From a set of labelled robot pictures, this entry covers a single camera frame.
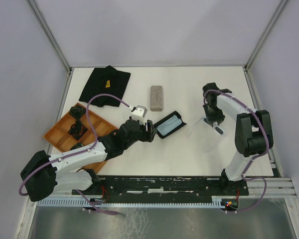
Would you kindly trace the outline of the lavender sunglasses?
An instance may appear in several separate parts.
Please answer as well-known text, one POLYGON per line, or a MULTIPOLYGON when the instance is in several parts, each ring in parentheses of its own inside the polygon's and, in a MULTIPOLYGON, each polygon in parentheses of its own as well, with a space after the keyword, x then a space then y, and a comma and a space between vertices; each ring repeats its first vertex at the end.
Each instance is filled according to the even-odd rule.
POLYGON ((214 148, 226 135, 226 131, 217 123, 208 123, 205 116, 189 129, 186 139, 195 151, 206 153, 214 148))

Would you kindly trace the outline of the black rectangular case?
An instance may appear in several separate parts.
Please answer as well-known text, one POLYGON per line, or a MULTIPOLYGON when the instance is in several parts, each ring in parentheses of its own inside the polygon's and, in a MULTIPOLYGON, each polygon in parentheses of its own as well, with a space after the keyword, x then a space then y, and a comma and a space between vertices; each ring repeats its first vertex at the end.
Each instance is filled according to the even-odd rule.
POLYGON ((182 120, 179 112, 173 111, 163 119, 156 122, 153 126, 157 130, 159 138, 165 139, 185 125, 187 125, 187 123, 182 120))

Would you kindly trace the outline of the blue cloth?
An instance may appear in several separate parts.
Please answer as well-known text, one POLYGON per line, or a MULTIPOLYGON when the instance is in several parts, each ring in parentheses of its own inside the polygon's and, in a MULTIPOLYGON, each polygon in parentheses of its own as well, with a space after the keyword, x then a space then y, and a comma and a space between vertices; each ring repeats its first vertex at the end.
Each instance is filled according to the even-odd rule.
POLYGON ((177 115, 173 115, 157 127, 157 132, 159 132, 162 136, 165 136, 181 125, 181 123, 182 120, 178 118, 177 115))

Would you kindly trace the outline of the grey glasses case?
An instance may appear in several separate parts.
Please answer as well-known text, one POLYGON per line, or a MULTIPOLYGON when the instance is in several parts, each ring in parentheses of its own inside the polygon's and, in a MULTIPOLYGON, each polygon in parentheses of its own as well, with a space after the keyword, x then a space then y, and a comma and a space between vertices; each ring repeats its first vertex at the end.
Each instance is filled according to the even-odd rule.
POLYGON ((153 112, 161 112, 163 110, 163 87, 162 86, 151 86, 150 110, 153 112))

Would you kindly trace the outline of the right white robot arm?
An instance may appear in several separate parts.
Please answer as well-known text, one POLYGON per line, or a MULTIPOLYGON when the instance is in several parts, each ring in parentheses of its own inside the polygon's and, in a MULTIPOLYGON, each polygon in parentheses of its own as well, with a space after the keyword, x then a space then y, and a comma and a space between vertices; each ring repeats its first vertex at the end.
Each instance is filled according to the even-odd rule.
POLYGON ((246 106, 228 89, 219 89, 216 83, 203 88, 204 121, 218 128, 225 114, 235 121, 234 143, 236 153, 230 164, 222 170, 219 190, 230 195, 245 179, 246 172, 255 159, 266 155, 273 147, 270 113, 246 106))

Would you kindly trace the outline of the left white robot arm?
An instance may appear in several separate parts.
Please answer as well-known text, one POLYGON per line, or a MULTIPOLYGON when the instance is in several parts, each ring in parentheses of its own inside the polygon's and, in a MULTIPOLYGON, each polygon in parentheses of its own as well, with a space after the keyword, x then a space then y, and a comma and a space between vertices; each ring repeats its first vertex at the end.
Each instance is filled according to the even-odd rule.
POLYGON ((98 138, 94 143, 60 154, 48 155, 38 151, 21 171, 20 191, 37 202, 56 192, 73 190, 96 194, 100 190, 100 181, 91 170, 75 172, 83 166, 105 162, 123 154, 135 142, 152 142, 157 130, 151 120, 145 124, 129 119, 108 135, 98 138))

